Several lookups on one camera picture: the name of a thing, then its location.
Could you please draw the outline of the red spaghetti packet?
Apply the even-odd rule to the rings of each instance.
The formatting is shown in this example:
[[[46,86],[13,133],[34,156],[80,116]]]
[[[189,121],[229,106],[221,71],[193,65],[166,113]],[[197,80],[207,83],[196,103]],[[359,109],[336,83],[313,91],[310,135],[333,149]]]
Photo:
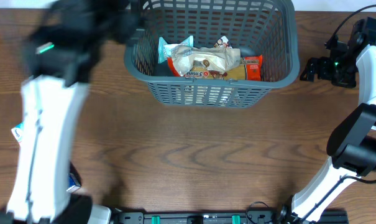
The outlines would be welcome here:
[[[261,81],[262,62],[263,56],[241,57],[240,65],[227,72],[208,70],[199,62],[195,62],[195,66],[184,77],[210,80]]]

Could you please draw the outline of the beige paper pouch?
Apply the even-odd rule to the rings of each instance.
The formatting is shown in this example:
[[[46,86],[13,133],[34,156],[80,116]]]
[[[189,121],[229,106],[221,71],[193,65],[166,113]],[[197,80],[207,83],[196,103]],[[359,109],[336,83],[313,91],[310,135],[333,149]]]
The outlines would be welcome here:
[[[171,51],[173,66],[180,76],[187,74],[199,62],[204,68],[227,72],[240,65],[241,50],[227,47],[196,48],[178,45]]]

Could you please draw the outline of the brown white snack bag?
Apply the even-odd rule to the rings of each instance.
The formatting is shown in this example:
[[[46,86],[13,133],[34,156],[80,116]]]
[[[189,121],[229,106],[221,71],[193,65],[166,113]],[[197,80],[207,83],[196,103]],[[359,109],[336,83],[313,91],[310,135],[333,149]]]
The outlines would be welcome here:
[[[216,47],[225,47],[225,48],[229,48],[229,49],[232,48],[232,46],[231,46],[231,44],[230,44],[230,42],[229,42],[229,39],[228,39],[226,36],[222,36],[222,37],[220,37],[220,38],[216,41],[216,43],[214,44],[214,47],[215,47],[215,48],[216,48]]]

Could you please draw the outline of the teal snack packet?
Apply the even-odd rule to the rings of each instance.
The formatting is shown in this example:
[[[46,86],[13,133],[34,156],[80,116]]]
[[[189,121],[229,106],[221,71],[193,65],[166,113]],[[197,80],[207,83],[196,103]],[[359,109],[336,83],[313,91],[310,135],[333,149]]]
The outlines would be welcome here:
[[[160,37],[158,40],[158,63],[161,64],[171,57],[172,50],[179,46],[185,45],[187,47],[192,47],[194,44],[194,37],[190,35],[184,41],[179,44],[168,44],[163,37]]]

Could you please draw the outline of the colourful tissue multipack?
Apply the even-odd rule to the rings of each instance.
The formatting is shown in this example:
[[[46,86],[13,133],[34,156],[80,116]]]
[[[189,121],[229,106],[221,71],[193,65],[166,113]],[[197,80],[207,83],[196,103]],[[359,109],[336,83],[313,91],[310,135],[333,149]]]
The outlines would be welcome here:
[[[19,143],[19,145],[22,146],[22,140],[23,140],[23,134],[24,134],[24,123],[21,122],[18,125],[14,126],[11,129],[11,133],[13,134],[14,138]],[[70,163],[70,171],[68,175],[68,180],[69,180],[69,184],[66,190],[67,192],[73,193],[81,188],[81,177],[72,163]]]

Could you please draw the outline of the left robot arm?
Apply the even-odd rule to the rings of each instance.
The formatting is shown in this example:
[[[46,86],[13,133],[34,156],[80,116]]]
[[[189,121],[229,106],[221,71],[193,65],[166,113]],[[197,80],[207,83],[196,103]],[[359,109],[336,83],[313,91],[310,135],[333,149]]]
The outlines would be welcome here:
[[[100,212],[91,197],[68,191],[75,128],[102,45],[135,42],[142,11],[141,1],[55,1],[24,40],[24,132],[0,223],[89,223]]]

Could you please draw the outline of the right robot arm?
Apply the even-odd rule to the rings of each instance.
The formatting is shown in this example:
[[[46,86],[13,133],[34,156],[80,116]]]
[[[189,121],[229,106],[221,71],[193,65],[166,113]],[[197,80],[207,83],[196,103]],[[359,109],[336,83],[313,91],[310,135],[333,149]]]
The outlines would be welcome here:
[[[273,216],[274,223],[348,223],[347,213],[328,205],[354,182],[376,184],[376,19],[358,20],[348,43],[336,34],[326,42],[329,57],[311,58],[300,76],[317,75],[334,86],[359,87],[357,108],[331,133],[328,158],[310,183]]]

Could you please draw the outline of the grey plastic basket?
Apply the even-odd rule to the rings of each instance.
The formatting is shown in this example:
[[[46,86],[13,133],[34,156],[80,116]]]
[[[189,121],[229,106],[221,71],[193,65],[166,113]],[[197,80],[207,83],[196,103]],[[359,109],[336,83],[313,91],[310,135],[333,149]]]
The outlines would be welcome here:
[[[128,72],[148,85],[166,105],[248,108],[270,90],[293,83],[300,71],[295,9],[291,1],[152,0],[144,1],[144,33],[126,48]],[[174,76],[158,62],[158,41],[212,47],[227,37],[243,57],[262,56],[260,78],[203,80]]]

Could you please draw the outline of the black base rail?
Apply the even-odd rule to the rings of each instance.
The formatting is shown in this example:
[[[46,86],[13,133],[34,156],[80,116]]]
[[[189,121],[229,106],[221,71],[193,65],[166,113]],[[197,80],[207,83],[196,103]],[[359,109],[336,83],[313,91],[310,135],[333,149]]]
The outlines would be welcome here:
[[[271,209],[226,213],[142,213],[121,212],[113,223],[118,224],[249,224],[275,223]]]

